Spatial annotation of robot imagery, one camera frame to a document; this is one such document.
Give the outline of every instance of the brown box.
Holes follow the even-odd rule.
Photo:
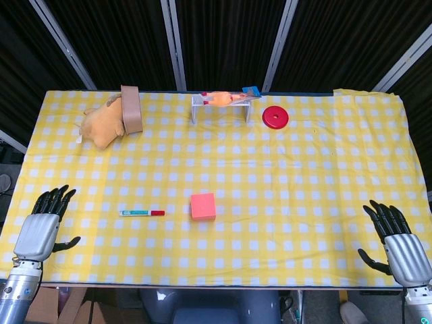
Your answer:
[[[86,301],[87,288],[72,288],[63,310],[58,315],[59,290],[40,287],[28,310],[25,323],[38,324],[149,324],[142,309],[122,309]]]
[[[140,94],[137,86],[120,86],[123,123],[126,134],[142,132]]]

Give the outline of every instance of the dry erase marker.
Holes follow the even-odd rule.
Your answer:
[[[119,211],[120,216],[164,216],[165,211]]]

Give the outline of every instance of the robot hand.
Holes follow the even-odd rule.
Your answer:
[[[80,241],[77,236],[67,243],[55,243],[60,222],[68,207],[69,200],[76,190],[70,190],[63,196],[69,186],[43,193],[34,204],[31,215],[22,225],[20,235],[13,252],[19,260],[43,262],[51,252],[73,248]]]
[[[387,207],[370,200],[372,207],[363,206],[369,214],[387,255],[388,265],[375,262],[361,248],[358,253],[372,269],[393,275],[407,288],[406,303],[418,323],[432,324],[432,268],[419,238],[411,233],[404,215],[394,206]]]
[[[80,241],[55,243],[61,219],[76,190],[63,196],[68,185],[45,192],[24,221],[13,252],[13,269],[0,291],[0,323],[23,323],[42,281],[43,261],[52,252],[67,250]]]

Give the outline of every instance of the red marker cap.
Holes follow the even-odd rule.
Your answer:
[[[151,211],[151,216],[164,216],[165,211]]]

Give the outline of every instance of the cardboard box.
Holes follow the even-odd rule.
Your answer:
[[[150,324],[142,309],[121,309],[86,301],[78,311],[74,324]]]
[[[82,303],[87,288],[72,288],[63,310],[58,315],[59,290],[40,287],[28,310],[25,323],[38,324],[149,324],[144,311],[122,309],[100,302]]]

